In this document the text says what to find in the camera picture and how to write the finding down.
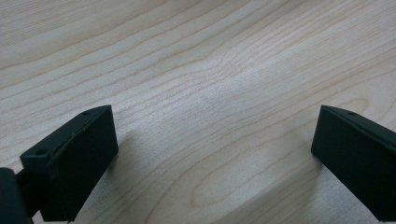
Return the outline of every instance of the light wood surface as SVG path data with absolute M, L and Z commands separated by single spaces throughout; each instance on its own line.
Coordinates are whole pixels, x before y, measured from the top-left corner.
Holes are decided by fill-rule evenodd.
M 120 154 L 76 223 L 377 223 L 310 146 L 320 105 L 396 131 L 396 1 L 3 0 L 0 78 L 15 172 L 113 106 Z

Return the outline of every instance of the black plastic block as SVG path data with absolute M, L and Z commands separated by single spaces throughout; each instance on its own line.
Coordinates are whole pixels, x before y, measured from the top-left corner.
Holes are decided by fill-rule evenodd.
M 110 105 L 87 110 L 21 155 L 45 221 L 73 221 L 118 153 Z
M 396 221 L 396 133 L 323 105 L 312 153 L 381 221 Z

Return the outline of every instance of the wooden table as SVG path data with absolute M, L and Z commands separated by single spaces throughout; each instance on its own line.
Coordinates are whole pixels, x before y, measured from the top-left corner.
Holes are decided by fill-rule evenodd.
M 396 131 L 396 2 L 0 5 L 0 162 L 112 105 L 76 223 L 376 223 L 310 146 L 320 105 Z M 41 223 L 39 214 L 36 223 Z

